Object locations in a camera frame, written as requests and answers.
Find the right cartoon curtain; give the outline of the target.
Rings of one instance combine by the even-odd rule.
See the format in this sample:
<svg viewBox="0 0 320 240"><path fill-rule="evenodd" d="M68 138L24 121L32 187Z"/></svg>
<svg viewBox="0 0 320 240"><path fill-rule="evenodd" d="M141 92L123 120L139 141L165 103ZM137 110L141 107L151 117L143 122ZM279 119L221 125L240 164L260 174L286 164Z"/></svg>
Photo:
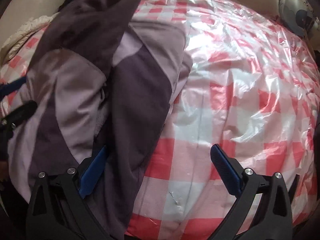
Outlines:
<svg viewBox="0 0 320 240"><path fill-rule="evenodd" d="M317 19L308 0L279 0L278 8L283 25L300 37L309 33Z"/></svg>

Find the lilac purple jacket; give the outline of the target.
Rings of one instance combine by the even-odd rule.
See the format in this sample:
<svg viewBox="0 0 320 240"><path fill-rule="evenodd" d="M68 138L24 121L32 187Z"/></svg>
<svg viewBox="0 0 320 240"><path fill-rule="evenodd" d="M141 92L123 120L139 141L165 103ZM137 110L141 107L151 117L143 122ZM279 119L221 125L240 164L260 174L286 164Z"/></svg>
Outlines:
<svg viewBox="0 0 320 240"><path fill-rule="evenodd" d="M59 175L105 150L106 164L85 203L106 232L123 239L151 156L188 79L182 23L136 18L141 0L76 0L50 23L12 111L34 115L8 142L13 192L4 205L20 239L40 172Z"/></svg>

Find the cream quilted blanket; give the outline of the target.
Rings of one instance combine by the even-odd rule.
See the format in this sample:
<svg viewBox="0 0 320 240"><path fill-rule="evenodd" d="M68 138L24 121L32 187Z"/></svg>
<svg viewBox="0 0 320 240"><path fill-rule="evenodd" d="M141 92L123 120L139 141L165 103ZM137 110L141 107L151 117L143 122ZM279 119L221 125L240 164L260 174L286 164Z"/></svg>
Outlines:
<svg viewBox="0 0 320 240"><path fill-rule="evenodd" d="M3 43L1 47L1 66L11 60L32 35L46 27L57 15L58 12L52 16L43 15L39 18L32 17L22 24L18 30Z"/></svg>

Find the red checkered plastic bed cover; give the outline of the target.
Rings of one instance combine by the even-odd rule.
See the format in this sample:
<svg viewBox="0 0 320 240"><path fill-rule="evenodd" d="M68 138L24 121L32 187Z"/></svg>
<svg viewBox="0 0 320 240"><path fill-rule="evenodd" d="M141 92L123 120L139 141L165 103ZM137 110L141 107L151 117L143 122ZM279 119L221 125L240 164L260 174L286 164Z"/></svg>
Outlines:
<svg viewBox="0 0 320 240"><path fill-rule="evenodd" d="M319 223L319 70L306 43L233 0L141 0L136 18L182 23L192 60L147 166L123 239L210 239L236 201L210 158L218 144L256 174L282 174L293 236ZM26 76L48 28L1 66L1 83ZM8 163L3 203L13 187ZM1 207L7 236L20 239Z"/></svg>

